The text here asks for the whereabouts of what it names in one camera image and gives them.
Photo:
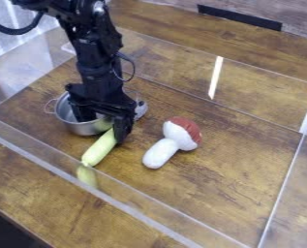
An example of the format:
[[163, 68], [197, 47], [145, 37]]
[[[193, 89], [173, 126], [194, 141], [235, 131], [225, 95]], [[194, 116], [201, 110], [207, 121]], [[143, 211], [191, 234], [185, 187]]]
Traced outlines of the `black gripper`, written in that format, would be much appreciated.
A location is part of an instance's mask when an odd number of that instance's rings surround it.
[[133, 131], [135, 117], [135, 100], [119, 88], [106, 98], [90, 97], [85, 93], [85, 85], [70, 83], [66, 86], [69, 103], [78, 122], [89, 122], [98, 118], [98, 115], [107, 115], [114, 118], [113, 131], [118, 144], [122, 144]]

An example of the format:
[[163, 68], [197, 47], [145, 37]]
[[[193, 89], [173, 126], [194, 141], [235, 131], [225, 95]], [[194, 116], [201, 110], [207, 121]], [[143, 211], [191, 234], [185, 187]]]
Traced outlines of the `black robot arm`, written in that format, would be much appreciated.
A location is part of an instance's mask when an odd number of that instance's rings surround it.
[[106, 0], [11, 0], [26, 10], [54, 17], [77, 55], [82, 81], [66, 86], [69, 103], [81, 122], [111, 117], [113, 134], [123, 142], [133, 130], [137, 102], [123, 91], [118, 33]]

